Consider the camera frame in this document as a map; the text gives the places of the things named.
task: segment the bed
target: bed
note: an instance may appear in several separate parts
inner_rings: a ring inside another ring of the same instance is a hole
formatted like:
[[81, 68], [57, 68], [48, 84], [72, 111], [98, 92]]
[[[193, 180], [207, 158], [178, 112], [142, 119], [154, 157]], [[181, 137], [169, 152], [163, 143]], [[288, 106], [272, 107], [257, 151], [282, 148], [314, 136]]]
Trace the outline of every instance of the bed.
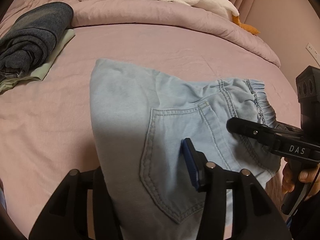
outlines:
[[[63, 1], [75, 37], [42, 82], [20, 82], [0, 95], [0, 178], [9, 216], [28, 236], [71, 169], [99, 166], [92, 134], [89, 82], [98, 58], [154, 68], [186, 81], [262, 80], [277, 120], [299, 127], [297, 96], [276, 54], [259, 37], [199, 8], [153, 0], [15, 0], [0, 37], [24, 12]], [[281, 172], [267, 192], [280, 208]]]

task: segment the screw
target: screw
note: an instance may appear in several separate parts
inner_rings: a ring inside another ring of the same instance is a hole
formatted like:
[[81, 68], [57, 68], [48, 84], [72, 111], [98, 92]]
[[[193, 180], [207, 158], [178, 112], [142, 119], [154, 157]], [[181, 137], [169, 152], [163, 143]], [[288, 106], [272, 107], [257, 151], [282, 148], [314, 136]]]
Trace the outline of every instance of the screw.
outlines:
[[213, 169], [216, 166], [216, 164], [214, 162], [207, 162], [205, 166], [207, 166], [210, 169]]
[[73, 169], [73, 170], [71, 170], [70, 172], [69, 172], [69, 175], [70, 176], [75, 176], [75, 175], [77, 175], [78, 174], [78, 170], [76, 170], [76, 169]]
[[244, 176], [249, 176], [251, 174], [251, 172], [247, 169], [243, 169], [241, 170], [241, 173], [244, 175]]

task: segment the power socket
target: power socket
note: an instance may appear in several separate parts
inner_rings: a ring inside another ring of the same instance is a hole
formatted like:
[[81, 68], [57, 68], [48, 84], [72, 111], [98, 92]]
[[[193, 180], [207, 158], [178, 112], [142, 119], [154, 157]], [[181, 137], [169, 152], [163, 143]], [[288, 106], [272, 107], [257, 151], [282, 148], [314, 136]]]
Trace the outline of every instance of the power socket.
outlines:
[[307, 51], [311, 54], [311, 56], [316, 60], [318, 65], [320, 66], [320, 54], [315, 50], [311, 43], [308, 43], [306, 46]]

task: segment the denim fabric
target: denim fabric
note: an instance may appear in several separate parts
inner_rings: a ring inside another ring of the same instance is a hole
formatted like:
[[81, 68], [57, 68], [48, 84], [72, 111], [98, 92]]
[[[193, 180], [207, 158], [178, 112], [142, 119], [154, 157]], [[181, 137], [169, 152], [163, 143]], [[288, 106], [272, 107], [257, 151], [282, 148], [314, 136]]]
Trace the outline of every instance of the denim fabric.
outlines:
[[5, 204], [4, 193], [3, 193], [2, 189], [1, 189], [1, 187], [0, 187], [0, 204], [3, 206], [3, 208], [5, 210], [7, 210], [7, 206]]
[[[232, 171], [247, 168], [263, 187], [280, 167], [278, 156], [226, 129], [234, 116], [278, 125], [264, 84], [256, 80], [185, 82], [99, 59], [91, 76], [90, 108], [100, 164], [125, 239], [196, 239], [205, 195], [192, 187], [180, 154], [186, 137], [209, 161]], [[231, 219], [228, 192], [227, 224]]]

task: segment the finger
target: finger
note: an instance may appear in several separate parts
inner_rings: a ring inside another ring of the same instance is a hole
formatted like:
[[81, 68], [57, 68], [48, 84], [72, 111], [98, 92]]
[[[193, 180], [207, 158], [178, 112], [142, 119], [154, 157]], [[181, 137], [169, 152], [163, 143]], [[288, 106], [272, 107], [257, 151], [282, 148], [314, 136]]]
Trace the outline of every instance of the finger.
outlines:
[[313, 185], [312, 189], [310, 190], [308, 196], [312, 197], [312, 196], [316, 195], [319, 191], [320, 191], [320, 184], [315, 183]]
[[284, 180], [288, 183], [292, 183], [292, 177], [293, 177], [293, 174], [292, 174], [292, 171], [290, 169], [290, 166], [289, 164], [287, 163], [282, 171], [282, 174], [283, 174], [283, 177], [284, 177]]
[[282, 194], [285, 195], [287, 193], [288, 193], [288, 191], [284, 187], [282, 187]]
[[294, 184], [288, 183], [285, 179], [282, 179], [282, 188], [288, 192], [292, 192], [294, 190]]
[[301, 171], [299, 174], [299, 180], [303, 183], [313, 182], [317, 175], [318, 169], [319, 165], [316, 168]]

